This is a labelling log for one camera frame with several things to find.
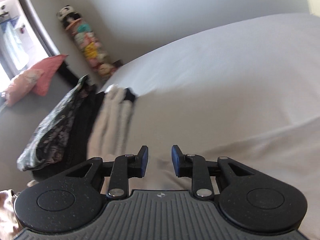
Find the pink fabric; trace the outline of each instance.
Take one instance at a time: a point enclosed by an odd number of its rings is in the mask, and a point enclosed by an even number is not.
[[[90,64],[90,66],[93,68],[97,67],[100,64],[96,58],[88,59],[88,62]]]
[[[47,94],[53,75],[56,73],[67,56],[68,55],[61,54],[53,57],[48,57],[34,64],[30,68],[44,70],[44,74],[41,78],[39,78],[32,92],[43,97]]]
[[[13,211],[13,203],[16,199],[13,191],[0,192],[0,239],[11,240],[22,228]]]
[[[13,106],[28,94],[43,74],[42,69],[27,69],[15,76],[4,91],[7,106]]]

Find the logo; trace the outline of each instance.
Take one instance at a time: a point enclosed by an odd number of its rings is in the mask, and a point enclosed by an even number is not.
[[[165,194],[162,193],[162,192],[160,192],[160,193],[157,194],[157,196],[158,196],[158,197],[165,197]]]

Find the pink cushion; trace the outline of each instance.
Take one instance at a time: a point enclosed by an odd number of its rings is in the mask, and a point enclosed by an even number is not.
[[[68,55],[61,54],[53,57],[48,57],[34,64],[30,68],[44,70],[44,74],[39,78],[32,92],[40,96],[45,96],[47,94],[53,75],[56,73],[67,56]]]
[[[44,74],[42,69],[27,69],[15,76],[4,91],[7,106],[13,106],[28,94],[42,74]]]

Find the black floral fabric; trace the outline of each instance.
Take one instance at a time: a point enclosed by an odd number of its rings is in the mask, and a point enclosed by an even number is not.
[[[32,171],[36,181],[43,181],[87,159],[87,143],[104,96],[104,92],[89,93],[75,116],[62,160],[45,166],[41,170]]]
[[[17,160],[21,171],[39,170],[62,160],[75,115],[95,86],[87,85],[88,77],[79,79],[57,106],[34,131],[25,150]]]

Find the white towel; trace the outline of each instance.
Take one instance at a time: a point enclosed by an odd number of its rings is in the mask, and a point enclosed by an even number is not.
[[[132,114],[133,103],[130,100],[124,100],[121,103],[121,113],[119,120],[118,139],[116,141],[115,155],[120,156],[124,154],[125,141],[128,134],[128,126]]]
[[[115,155],[116,143],[118,139],[120,114],[122,101],[125,96],[124,89],[119,88],[111,103],[110,117],[105,134],[102,136],[101,157],[103,161],[108,155]]]
[[[102,137],[107,129],[112,100],[115,98],[118,90],[118,87],[115,85],[109,86],[106,90],[107,94],[104,97],[100,112],[94,122],[92,133],[89,138],[87,159],[101,156]]]

